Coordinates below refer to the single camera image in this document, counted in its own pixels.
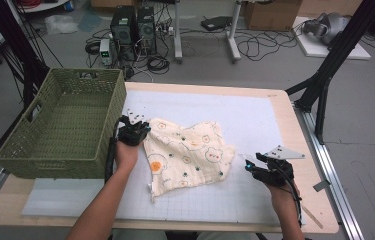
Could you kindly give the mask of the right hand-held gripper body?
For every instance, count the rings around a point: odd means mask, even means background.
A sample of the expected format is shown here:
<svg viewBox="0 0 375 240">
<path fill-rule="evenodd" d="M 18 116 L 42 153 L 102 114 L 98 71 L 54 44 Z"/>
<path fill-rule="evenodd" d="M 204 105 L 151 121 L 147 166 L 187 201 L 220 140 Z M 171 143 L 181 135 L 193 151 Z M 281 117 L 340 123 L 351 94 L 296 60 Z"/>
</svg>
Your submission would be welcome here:
<svg viewBox="0 0 375 240">
<path fill-rule="evenodd" d="M 258 171 L 252 176 L 265 184 L 275 187 L 282 187 L 291 183 L 294 179 L 293 166 L 291 159 L 304 159 L 305 155 L 297 151 L 278 145 L 263 155 L 269 158 L 266 167 L 258 167 Z"/>
</svg>

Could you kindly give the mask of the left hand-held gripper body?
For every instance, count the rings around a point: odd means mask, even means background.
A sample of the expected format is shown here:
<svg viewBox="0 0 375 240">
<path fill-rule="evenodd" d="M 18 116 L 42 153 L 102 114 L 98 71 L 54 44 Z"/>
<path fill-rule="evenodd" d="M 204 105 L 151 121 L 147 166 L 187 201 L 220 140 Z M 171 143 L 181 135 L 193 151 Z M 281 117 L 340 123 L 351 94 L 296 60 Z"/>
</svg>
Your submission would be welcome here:
<svg viewBox="0 0 375 240">
<path fill-rule="evenodd" d="M 116 139 L 130 146 L 139 145 L 146 137 L 140 134 L 140 128 L 136 128 L 138 121 L 144 121 L 144 116 L 136 114 L 130 109 L 122 115 L 116 123 Z"/>
</svg>

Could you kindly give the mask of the cream patterned cloth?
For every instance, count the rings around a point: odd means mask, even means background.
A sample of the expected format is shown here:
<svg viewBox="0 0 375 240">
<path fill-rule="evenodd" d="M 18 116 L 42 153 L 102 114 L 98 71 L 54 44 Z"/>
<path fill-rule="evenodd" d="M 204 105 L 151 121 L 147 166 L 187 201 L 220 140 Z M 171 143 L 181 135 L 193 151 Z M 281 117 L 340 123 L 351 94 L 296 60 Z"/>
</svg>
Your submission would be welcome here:
<svg viewBox="0 0 375 240">
<path fill-rule="evenodd" d="M 152 175 L 151 199 L 172 190 L 223 181 L 236 148 L 226 144 L 215 121 L 183 127 L 153 118 L 143 142 Z"/>
</svg>

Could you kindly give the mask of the green woven basket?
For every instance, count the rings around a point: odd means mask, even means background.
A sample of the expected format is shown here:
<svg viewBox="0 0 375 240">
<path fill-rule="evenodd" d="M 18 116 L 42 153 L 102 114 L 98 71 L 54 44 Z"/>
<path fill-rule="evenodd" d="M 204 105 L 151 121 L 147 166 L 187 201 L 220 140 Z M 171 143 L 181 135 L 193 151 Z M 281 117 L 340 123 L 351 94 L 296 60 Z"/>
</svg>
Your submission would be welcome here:
<svg viewBox="0 0 375 240">
<path fill-rule="evenodd" d="M 27 179 L 105 176 L 126 99 L 118 69 L 52 69 L 0 149 L 0 166 Z"/>
</svg>

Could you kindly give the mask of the person's left hand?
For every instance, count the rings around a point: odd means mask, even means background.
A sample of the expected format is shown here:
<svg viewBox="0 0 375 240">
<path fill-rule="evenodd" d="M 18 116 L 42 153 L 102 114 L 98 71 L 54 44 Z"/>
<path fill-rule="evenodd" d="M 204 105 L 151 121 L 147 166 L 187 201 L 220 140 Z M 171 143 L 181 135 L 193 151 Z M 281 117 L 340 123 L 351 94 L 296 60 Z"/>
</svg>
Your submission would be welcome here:
<svg viewBox="0 0 375 240">
<path fill-rule="evenodd" d="M 131 172 L 138 160 L 139 147 L 130 146 L 118 141 L 116 143 L 115 161 L 118 171 Z"/>
</svg>

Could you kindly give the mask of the person's right hand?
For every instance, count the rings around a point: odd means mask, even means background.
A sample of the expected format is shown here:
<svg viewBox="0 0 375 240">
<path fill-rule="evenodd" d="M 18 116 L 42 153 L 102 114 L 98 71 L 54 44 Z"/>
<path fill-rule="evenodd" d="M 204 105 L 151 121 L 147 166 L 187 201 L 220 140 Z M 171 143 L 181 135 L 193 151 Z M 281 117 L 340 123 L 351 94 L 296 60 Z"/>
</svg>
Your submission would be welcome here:
<svg viewBox="0 0 375 240">
<path fill-rule="evenodd" d="M 271 193 L 272 206 L 277 215 L 296 215 L 296 204 L 288 186 L 266 185 Z"/>
</svg>

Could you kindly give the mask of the white foam mat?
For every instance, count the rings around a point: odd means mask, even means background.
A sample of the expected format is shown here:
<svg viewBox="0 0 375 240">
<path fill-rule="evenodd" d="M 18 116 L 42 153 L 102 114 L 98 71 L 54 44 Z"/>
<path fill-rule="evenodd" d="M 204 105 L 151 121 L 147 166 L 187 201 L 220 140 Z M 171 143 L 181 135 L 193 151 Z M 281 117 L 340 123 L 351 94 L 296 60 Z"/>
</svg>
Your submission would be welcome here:
<svg viewBox="0 0 375 240">
<path fill-rule="evenodd" d="M 172 190 L 151 197 L 151 172 L 144 151 L 131 173 L 116 217 L 122 220 L 163 220 L 276 225 L 265 185 L 245 170 L 257 152 L 267 153 L 284 144 L 269 97 L 243 97 L 130 90 L 124 113 L 146 119 L 161 118 L 190 127 L 215 121 L 223 139 L 236 149 L 228 177 L 217 183 Z"/>
</svg>

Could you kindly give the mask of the flat wooden stick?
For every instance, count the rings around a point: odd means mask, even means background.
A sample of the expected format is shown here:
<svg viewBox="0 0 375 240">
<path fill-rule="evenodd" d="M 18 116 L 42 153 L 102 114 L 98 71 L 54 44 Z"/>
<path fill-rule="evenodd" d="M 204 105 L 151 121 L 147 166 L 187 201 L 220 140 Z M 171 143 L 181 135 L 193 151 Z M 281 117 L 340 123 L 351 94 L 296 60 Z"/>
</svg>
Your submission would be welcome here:
<svg viewBox="0 0 375 240">
<path fill-rule="evenodd" d="M 323 224 L 314 216 L 314 214 L 305 206 L 302 205 L 303 211 L 309 216 L 309 218 L 320 228 L 323 229 Z"/>
</svg>

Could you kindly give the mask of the grey bench power supply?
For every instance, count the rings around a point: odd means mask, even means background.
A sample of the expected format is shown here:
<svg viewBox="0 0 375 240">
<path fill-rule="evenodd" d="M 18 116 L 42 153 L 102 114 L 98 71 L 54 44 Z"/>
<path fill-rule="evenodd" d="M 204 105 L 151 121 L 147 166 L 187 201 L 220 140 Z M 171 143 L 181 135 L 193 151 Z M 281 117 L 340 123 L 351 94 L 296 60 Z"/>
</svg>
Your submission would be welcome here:
<svg viewBox="0 0 375 240">
<path fill-rule="evenodd" d="M 112 64 L 112 51 L 109 39 L 102 39 L 100 41 L 99 54 L 105 66 L 110 66 Z"/>
</svg>

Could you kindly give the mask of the narrow black computer tower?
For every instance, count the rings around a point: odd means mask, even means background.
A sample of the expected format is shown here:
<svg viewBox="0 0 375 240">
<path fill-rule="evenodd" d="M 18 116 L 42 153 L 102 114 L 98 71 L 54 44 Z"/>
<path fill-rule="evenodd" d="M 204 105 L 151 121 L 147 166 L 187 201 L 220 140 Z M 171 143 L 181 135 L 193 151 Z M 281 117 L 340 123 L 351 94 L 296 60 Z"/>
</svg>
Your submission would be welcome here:
<svg viewBox="0 0 375 240">
<path fill-rule="evenodd" d="M 153 7 L 141 7 L 137 12 L 137 23 L 142 50 L 148 55 L 155 55 L 156 34 Z"/>
</svg>

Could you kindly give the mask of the wide black computer tower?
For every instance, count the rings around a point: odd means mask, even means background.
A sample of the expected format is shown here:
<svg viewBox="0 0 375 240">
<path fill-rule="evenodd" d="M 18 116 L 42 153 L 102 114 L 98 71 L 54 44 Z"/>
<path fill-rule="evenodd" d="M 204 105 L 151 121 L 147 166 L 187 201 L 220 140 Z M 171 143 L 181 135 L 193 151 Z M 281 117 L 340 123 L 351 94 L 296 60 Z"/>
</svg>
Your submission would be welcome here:
<svg viewBox="0 0 375 240">
<path fill-rule="evenodd" d="M 110 29 L 121 60 L 134 61 L 136 58 L 134 44 L 138 40 L 135 8 L 119 5 L 116 7 Z"/>
</svg>

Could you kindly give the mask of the white power strip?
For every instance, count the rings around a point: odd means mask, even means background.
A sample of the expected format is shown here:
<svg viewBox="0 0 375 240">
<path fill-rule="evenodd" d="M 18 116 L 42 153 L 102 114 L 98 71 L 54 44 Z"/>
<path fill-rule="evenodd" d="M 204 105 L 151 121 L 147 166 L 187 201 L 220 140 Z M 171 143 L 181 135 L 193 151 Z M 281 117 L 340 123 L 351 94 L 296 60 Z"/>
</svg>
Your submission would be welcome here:
<svg viewBox="0 0 375 240">
<path fill-rule="evenodd" d="M 173 36 L 175 33 L 175 30 L 172 26 L 157 26 L 156 31 L 168 36 Z"/>
</svg>

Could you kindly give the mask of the white desk leg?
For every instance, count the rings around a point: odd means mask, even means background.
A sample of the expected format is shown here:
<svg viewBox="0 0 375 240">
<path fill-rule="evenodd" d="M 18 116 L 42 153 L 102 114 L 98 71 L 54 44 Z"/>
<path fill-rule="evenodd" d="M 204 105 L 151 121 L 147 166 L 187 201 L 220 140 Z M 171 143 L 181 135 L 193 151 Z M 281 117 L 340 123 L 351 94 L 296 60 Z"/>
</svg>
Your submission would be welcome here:
<svg viewBox="0 0 375 240">
<path fill-rule="evenodd" d="M 238 50 L 237 43 L 235 41 L 235 32 L 237 29 L 237 23 L 238 23 L 238 19 L 240 15 L 240 10 L 241 10 L 241 1 L 235 0 L 231 28 L 227 32 L 227 41 L 228 41 L 228 45 L 232 53 L 233 62 L 237 62 L 241 59 L 240 52 Z"/>
<path fill-rule="evenodd" d="M 179 17 L 180 0 L 174 0 L 175 24 L 174 24 L 174 55 L 177 63 L 183 60 L 182 44 L 180 36 L 180 17 Z"/>
</svg>

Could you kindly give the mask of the person's grey trousers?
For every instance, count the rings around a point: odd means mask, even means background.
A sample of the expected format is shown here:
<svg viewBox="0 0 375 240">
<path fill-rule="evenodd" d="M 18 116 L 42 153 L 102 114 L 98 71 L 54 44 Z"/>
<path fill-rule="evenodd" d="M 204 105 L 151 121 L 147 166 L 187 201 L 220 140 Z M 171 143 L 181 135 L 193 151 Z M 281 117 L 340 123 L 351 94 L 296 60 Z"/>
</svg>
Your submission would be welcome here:
<svg viewBox="0 0 375 240">
<path fill-rule="evenodd" d="M 243 232 L 165 232 L 162 230 L 116 230 L 110 240 L 251 240 Z"/>
</svg>

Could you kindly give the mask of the white floor board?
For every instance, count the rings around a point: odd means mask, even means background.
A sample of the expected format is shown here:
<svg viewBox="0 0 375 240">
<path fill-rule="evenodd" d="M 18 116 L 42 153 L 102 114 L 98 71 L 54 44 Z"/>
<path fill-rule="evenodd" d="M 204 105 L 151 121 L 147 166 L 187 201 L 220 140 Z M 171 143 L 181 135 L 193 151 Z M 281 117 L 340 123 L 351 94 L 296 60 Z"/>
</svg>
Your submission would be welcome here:
<svg viewBox="0 0 375 240">
<path fill-rule="evenodd" d="M 307 57 L 325 58 L 328 53 L 328 47 L 311 33 L 302 32 L 304 22 L 308 17 L 297 17 L 293 23 L 293 30 L 302 51 Z M 347 57 L 348 60 L 370 60 L 370 54 L 360 45 L 357 44 Z"/>
</svg>

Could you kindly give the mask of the flat black device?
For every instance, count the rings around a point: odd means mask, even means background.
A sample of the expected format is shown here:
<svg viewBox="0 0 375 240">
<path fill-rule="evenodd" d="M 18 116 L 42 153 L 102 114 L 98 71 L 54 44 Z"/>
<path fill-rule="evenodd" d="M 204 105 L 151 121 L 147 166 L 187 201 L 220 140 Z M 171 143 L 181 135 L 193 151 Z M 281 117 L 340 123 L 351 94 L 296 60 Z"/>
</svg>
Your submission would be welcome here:
<svg viewBox="0 0 375 240">
<path fill-rule="evenodd" d="M 224 29 L 231 25 L 232 18 L 228 16 L 218 16 L 205 19 L 201 22 L 201 26 L 207 31 L 215 31 Z"/>
</svg>

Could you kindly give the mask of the clear plastic bag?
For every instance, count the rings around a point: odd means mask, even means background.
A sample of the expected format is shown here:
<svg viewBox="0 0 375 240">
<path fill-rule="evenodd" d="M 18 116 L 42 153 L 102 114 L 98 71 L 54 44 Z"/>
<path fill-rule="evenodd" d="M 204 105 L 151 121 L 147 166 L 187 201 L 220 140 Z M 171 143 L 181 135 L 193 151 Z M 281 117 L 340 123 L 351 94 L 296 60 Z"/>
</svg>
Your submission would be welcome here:
<svg viewBox="0 0 375 240">
<path fill-rule="evenodd" d="M 49 35 L 69 34 L 78 31 L 78 25 L 71 16 L 52 15 L 45 18 L 45 25 Z"/>
</svg>

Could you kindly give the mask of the large cardboard box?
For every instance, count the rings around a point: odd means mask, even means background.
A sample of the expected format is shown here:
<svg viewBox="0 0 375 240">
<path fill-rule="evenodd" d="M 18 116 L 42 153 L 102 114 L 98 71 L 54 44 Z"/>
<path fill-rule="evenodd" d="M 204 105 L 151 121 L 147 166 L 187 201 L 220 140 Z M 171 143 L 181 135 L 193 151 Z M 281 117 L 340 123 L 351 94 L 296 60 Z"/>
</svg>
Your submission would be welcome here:
<svg viewBox="0 0 375 240">
<path fill-rule="evenodd" d="M 245 24 L 249 30 L 290 31 L 303 0 L 248 2 Z"/>
</svg>

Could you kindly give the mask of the grey headset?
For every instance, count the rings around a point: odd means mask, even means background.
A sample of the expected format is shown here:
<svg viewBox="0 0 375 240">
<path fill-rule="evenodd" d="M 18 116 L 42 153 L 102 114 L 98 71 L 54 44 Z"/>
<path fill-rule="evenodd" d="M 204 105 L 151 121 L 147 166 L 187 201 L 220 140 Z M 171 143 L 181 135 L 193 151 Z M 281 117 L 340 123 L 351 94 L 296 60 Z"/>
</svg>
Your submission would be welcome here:
<svg viewBox="0 0 375 240">
<path fill-rule="evenodd" d="M 350 19 L 339 13 L 322 13 L 315 19 L 307 20 L 302 28 L 305 34 L 311 33 L 323 44 L 330 46 L 348 25 Z"/>
</svg>

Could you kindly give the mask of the small grey metal bracket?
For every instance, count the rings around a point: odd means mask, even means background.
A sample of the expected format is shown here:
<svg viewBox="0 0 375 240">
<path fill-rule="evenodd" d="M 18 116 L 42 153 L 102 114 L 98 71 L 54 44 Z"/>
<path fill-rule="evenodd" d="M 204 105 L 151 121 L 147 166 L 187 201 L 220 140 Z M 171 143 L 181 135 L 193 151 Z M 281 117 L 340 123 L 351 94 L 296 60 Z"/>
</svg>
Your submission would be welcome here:
<svg viewBox="0 0 375 240">
<path fill-rule="evenodd" d="M 321 190 L 324 190 L 328 188 L 331 185 L 331 183 L 328 180 L 323 180 L 313 186 L 313 189 L 316 192 L 320 192 Z"/>
</svg>

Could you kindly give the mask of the long aluminium rail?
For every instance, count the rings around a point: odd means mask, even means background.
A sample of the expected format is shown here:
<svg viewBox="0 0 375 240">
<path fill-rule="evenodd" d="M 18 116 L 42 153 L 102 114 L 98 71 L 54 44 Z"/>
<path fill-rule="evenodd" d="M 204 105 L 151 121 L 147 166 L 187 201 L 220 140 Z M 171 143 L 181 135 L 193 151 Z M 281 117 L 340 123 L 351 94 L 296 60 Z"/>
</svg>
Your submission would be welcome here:
<svg viewBox="0 0 375 240">
<path fill-rule="evenodd" d="M 334 204 L 337 224 L 346 234 L 348 240 L 365 240 L 358 221 L 347 199 L 342 183 L 338 177 L 331 156 L 325 144 L 321 144 L 314 133 L 316 121 L 311 113 L 294 109 L 302 132 L 308 141 L 317 170 L 324 182 L 323 189 L 328 192 L 329 200 Z"/>
</svg>

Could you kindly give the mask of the black metal stand frame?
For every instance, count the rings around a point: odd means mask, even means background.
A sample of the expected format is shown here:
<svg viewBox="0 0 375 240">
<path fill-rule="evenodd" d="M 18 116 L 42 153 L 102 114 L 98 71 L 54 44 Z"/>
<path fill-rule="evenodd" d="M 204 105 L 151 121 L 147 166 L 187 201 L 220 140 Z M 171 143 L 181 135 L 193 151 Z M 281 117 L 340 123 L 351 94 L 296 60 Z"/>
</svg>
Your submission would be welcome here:
<svg viewBox="0 0 375 240">
<path fill-rule="evenodd" d="M 331 80 L 374 20 L 375 0 L 362 0 L 318 70 L 310 78 L 286 90 L 288 95 L 303 90 L 301 97 L 294 102 L 294 106 L 302 112 L 310 113 L 314 103 L 318 102 L 314 134 L 322 145 L 324 145 L 324 120 Z"/>
</svg>

